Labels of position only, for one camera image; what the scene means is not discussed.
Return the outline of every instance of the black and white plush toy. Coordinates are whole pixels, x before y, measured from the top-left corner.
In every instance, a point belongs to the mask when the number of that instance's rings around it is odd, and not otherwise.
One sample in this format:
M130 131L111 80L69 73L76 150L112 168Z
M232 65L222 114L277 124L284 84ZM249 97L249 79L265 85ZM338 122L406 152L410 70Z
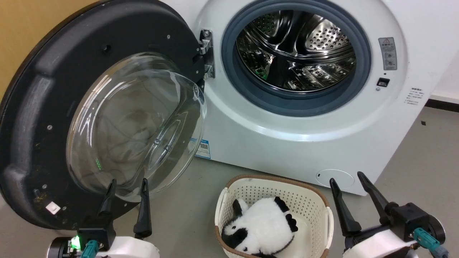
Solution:
M222 239L231 248L264 258L284 250L298 231L297 222L279 197L258 200L248 206L233 202L235 217L223 228Z

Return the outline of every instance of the yellow wooden surface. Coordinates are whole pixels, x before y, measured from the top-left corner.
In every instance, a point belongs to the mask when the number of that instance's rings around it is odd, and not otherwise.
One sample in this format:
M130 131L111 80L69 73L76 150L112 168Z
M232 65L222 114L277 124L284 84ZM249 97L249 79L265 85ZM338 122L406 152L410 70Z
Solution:
M33 47L62 20L96 0L2 0L0 100Z

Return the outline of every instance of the metal hinge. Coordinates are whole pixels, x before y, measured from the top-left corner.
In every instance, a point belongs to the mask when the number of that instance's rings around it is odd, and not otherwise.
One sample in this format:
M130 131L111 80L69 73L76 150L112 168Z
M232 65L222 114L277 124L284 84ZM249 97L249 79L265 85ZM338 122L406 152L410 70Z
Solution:
M199 54L201 54L204 58L204 79L209 77L215 78L212 31L208 29L201 30L199 41L201 44L201 47L199 48Z

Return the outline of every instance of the laundry basket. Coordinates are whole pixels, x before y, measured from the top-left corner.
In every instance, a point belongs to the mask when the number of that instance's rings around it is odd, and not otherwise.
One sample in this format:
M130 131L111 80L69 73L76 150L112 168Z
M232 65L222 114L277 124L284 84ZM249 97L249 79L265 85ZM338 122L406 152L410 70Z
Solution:
M233 218L233 201L248 205L261 198L279 196L297 220L298 232L292 243L277 258L324 258L333 239L333 213L325 196L305 183L274 176L242 175L233 178L222 190L215 211L215 234L230 258L256 258L227 246L221 237L224 225Z

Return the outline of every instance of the washing machine door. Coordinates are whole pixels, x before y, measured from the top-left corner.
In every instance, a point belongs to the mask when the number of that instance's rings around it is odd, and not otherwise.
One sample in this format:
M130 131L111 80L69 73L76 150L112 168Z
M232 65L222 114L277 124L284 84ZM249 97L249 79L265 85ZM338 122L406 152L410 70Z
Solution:
M199 47L153 0L97 2L52 29L1 87L6 202L32 224L72 230L114 178L114 217L138 204L143 178L151 194L172 184L202 137Z

